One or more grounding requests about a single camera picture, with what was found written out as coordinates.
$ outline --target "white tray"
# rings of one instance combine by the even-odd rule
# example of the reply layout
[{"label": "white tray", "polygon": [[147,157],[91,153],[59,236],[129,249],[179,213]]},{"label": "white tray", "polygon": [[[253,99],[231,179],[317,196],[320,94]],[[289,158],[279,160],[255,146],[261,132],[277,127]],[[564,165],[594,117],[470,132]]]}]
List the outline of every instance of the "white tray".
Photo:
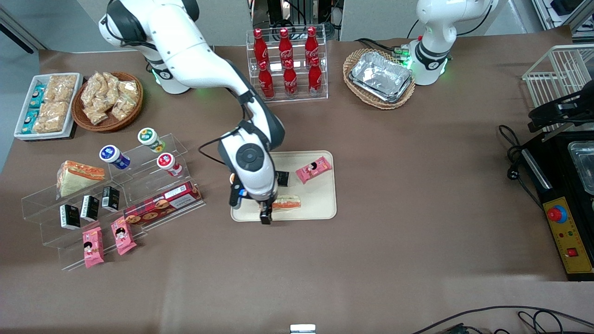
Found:
[{"label": "white tray", "polygon": [[[336,215],[336,166],[330,152],[271,152],[270,156],[277,171],[289,172],[289,186],[279,187],[279,195],[297,195],[301,198],[300,208],[273,212],[273,220],[319,220],[331,219]],[[295,171],[321,156],[330,162],[332,169],[307,181],[306,184],[301,183]],[[239,209],[231,209],[231,218],[236,222],[259,222],[260,207],[254,200],[242,200]]]},{"label": "white tray", "polygon": [[[62,126],[62,131],[60,132],[52,132],[52,133],[31,133],[31,134],[22,134],[21,130],[23,129],[23,123],[25,121],[25,116],[27,115],[27,110],[29,109],[29,103],[31,102],[31,96],[33,95],[33,90],[35,89],[35,85],[37,85],[37,81],[41,81],[43,84],[48,84],[49,77],[52,75],[76,75],[76,83],[74,84],[74,90],[72,91],[72,97],[70,97],[70,103],[68,104],[68,113],[66,114],[66,120],[64,121],[64,125]],[[83,76],[80,73],[54,73],[54,74],[40,74],[33,77],[31,80],[31,85],[29,86],[29,90],[27,92],[27,96],[25,96],[25,102],[23,103],[23,107],[21,108],[21,115],[18,117],[17,125],[14,128],[14,137],[20,140],[44,140],[44,139],[58,139],[58,138],[66,138],[70,136],[70,132],[72,131],[72,125],[74,120],[72,119],[72,100],[74,100],[74,96],[83,85]]]}]

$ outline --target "red cookie box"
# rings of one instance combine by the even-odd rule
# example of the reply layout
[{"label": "red cookie box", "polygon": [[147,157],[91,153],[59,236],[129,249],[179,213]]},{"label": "red cookie box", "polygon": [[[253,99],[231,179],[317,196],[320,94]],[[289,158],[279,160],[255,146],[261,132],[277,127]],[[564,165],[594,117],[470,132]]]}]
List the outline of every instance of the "red cookie box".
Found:
[{"label": "red cookie box", "polygon": [[154,222],[157,219],[178,210],[190,203],[201,200],[198,188],[188,181],[161,195],[149,198],[144,202],[135,204],[124,210],[127,223],[142,225]]}]

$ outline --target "snack bag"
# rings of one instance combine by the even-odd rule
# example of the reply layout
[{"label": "snack bag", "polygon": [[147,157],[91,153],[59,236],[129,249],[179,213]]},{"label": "snack bag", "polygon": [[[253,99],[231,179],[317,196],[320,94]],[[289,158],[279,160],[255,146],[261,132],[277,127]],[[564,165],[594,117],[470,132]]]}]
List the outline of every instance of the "snack bag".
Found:
[{"label": "snack bag", "polygon": [[105,262],[103,259],[103,235],[101,227],[83,232],[84,265],[91,268]]},{"label": "snack bag", "polygon": [[136,247],[136,243],[132,240],[132,234],[130,234],[130,225],[126,223],[123,216],[117,218],[111,226],[118,254],[124,255],[126,252]]}]

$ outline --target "blue snack package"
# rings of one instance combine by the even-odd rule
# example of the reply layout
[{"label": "blue snack package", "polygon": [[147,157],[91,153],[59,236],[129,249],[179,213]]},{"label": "blue snack package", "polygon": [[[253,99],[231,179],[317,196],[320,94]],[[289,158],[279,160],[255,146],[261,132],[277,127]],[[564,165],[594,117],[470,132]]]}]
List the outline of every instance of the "blue snack package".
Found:
[{"label": "blue snack package", "polygon": [[39,116],[39,109],[29,109],[27,111],[27,114],[25,115],[25,121],[23,122],[23,128],[21,129],[22,134],[35,133],[33,131],[33,124],[35,124],[37,116]]},{"label": "blue snack package", "polygon": [[45,85],[38,81],[38,84],[33,89],[33,95],[31,96],[31,102],[29,102],[29,108],[37,109],[41,107],[43,102],[43,93],[45,92]]}]

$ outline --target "yogurt bottle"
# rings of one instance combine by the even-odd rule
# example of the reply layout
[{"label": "yogurt bottle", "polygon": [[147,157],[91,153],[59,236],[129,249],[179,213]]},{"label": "yogurt bottle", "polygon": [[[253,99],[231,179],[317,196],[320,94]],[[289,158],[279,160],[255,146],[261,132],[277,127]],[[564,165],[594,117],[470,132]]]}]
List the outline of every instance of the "yogurt bottle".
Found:
[{"label": "yogurt bottle", "polygon": [[157,132],[152,128],[144,128],[138,133],[138,141],[155,153],[161,153],[165,149],[165,142],[159,138]]},{"label": "yogurt bottle", "polygon": [[175,157],[171,153],[162,153],[157,158],[157,166],[160,169],[167,171],[171,176],[176,177],[182,173],[182,165],[175,161]]},{"label": "yogurt bottle", "polygon": [[104,146],[99,151],[99,158],[107,163],[111,163],[117,169],[126,169],[130,166],[130,158],[123,155],[114,145]]}]

